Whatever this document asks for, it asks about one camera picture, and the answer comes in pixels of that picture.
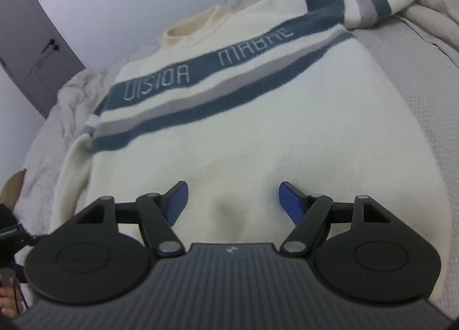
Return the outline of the person's hand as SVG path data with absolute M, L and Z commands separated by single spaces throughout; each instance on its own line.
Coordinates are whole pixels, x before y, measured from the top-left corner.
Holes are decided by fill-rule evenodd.
M 22 292 L 20 281 L 15 271 L 10 268 L 1 268 L 1 314 L 7 318 L 16 318 L 29 309 Z

